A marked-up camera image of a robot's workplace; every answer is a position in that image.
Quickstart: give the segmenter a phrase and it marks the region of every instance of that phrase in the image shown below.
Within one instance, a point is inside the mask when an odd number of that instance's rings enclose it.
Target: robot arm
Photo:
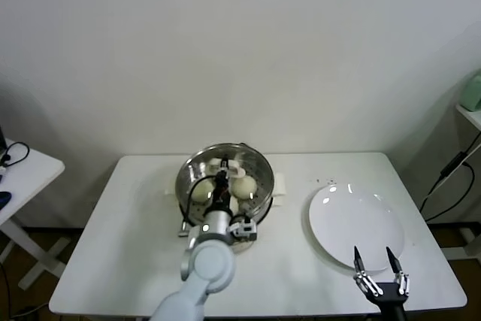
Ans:
[[[234,277],[234,271],[234,254],[227,244],[218,240],[202,242],[192,251],[186,282],[180,291],[162,301],[151,320],[203,320],[207,295],[226,288]]]

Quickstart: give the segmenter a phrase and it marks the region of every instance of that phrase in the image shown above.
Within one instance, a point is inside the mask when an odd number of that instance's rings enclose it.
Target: silver pot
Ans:
[[[274,173],[267,159],[257,150],[246,144],[222,143],[204,148],[192,155],[182,165],[175,181],[175,195],[180,210],[185,214],[189,191],[193,184],[205,177],[207,165],[212,158],[235,159],[240,166],[257,182],[257,192],[253,199],[242,201],[241,214],[260,223],[271,208],[274,190]],[[188,221],[191,225],[199,225],[204,221],[204,212],[208,204],[191,204]]]

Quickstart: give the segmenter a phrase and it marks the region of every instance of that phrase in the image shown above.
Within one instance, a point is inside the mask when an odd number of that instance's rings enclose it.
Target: black cable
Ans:
[[[189,213],[190,213],[190,204],[192,203],[192,194],[194,192],[194,189],[196,188],[196,186],[198,186],[198,184],[200,182],[202,182],[203,180],[208,180],[210,178],[215,178],[216,176],[214,175],[209,175],[209,176],[205,176],[205,177],[202,177],[202,178],[199,178],[198,180],[196,180],[194,182],[194,184],[192,185],[192,188],[190,189],[189,191],[189,196],[187,197],[187,206],[186,206],[186,211],[184,212],[182,207],[180,207],[180,210],[182,211],[182,214],[183,214],[183,221],[184,222],[187,222],[188,224],[190,224],[191,226],[193,226],[194,224],[192,223],[192,221],[189,219]]]
[[[464,167],[467,167],[469,168],[469,170],[471,171],[471,182],[469,183],[469,186],[466,190],[466,192],[464,192],[464,194],[461,196],[461,198],[454,204],[452,205],[451,207],[447,208],[446,210],[444,210],[443,212],[439,212],[436,216],[433,216],[433,217],[429,217],[426,222],[428,221],[431,221],[435,218],[438,218],[439,216],[441,216],[442,214],[445,214],[446,212],[449,212],[450,210],[452,210],[454,207],[456,207],[458,204],[460,204],[464,198],[467,196],[467,194],[471,191],[471,188],[473,188],[473,184],[474,184],[474,180],[476,179],[476,175],[474,173],[474,170],[473,170],[473,167],[471,167],[468,163],[466,162],[463,162],[463,166]]]
[[[3,264],[1,262],[0,262],[0,268],[2,269],[3,278],[5,279],[5,285],[7,287],[8,319],[11,319],[12,304],[11,304],[11,297],[10,297],[10,285],[8,284],[7,272],[5,272],[5,268],[3,267]]]
[[[419,212],[421,213],[422,210],[424,210],[424,206],[426,206],[426,202],[428,201],[429,197],[431,197],[431,193],[436,189],[436,186],[446,177],[449,177],[452,172],[454,172],[458,166],[461,163],[464,163],[464,160],[467,158],[468,153],[470,152],[471,148],[473,145],[477,142],[477,140],[481,137],[481,132],[479,132],[476,137],[473,139],[469,147],[463,152],[459,152],[454,156],[453,159],[449,161],[449,163],[441,170],[440,176],[437,179],[437,181],[434,183],[434,185],[431,187],[429,190],[428,194],[424,197],[424,200],[422,201],[422,205],[419,209]]]
[[[7,161],[10,161],[11,160],[11,155],[8,154],[8,152],[16,145],[22,145],[26,148],[26,153],[25,155],[23,156],[23,158],[21,159],[18,159],[17,161],[14,161],[12,163],[7,163]],[[25,158],[27,158],[30,154],[30,147],[27,143],[24,143],[24,142],[15,142],[15,143],[12,143],[10,146],[7,147],[4,155],[2,156],[2,160],[0,160],[0,163],[1,165],[3,165],[4,167],[8,168],[8,167],[11,167],[12,165],[16,165],[17,163],[20,163],[21,161],[25,160]]]
[[[473,145],[476,143],[476,141],[480,136],[481,136],[481,132],[479,132],[478,135],[474,138],[474,140],[471,142],[469,147],[465,150],[465,153],[468,153],[470,151],[470,149],[473,147]]]
[[[439,184],[440,181],[444,179],[443,176],[440,176],[436,182],[434,182],[433,186],[429,190],[428,194],[424,197],[424,201],[421,204],[421,208],[419,209],[419,212],[422,213],[422,210],[424,210],[424,206],[426,206],[426,202],[429,200],[429,196],[431,196],[431,193],[434,191],[436,186]]]

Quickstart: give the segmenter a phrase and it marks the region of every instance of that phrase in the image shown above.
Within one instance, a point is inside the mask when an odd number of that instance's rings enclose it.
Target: wooden floor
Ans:
[[[435,238],[442,247],[456,247],[464,245],[464,241],[456,230],[438,229],[433,231]],[[80,237],[79,232],[69,232],[68,234],[59,232],[30,232],[31,237],[38,242],[44,249],[49,249],[58,238],[64,236],[72,240],[68,247],[61,253],[60,259],[67,262],[74,246]],[[0,250],[7,244],[8,239],[0,235]],[[7,257],[4,267],[10,284],[11,292],[11,315],[16,315],[45,304],[50,300],[50,296],[55,289],[58,280],[51,274],[44,272],[41,277],[28,289],[22,291],[18,287],[18,282],[23,275],[35,264],[35,260],[24,250],[15,246]],[[458,310],[432,311],[422,314],[409,314],[408,317],[415,321],[479,321],[481,320],[481,266],[477,261],[454,261],[450,262],[452,269],[456,273],[464,291],[467,294],[467,306]],[[0,320],[8,320],[8,301],[5,280],[0,274]],[[317,320],[326,318],[305,317],[297,318],[303,320]],[[363,320],[364,317],[339,317],[337,321]],[[51,313],[48,307],[41,308],[37,313],[28,317],[19,318],[19,321],[60,321],[60,316]],[[87,321],[83,317],[63,316],[62,321]]]

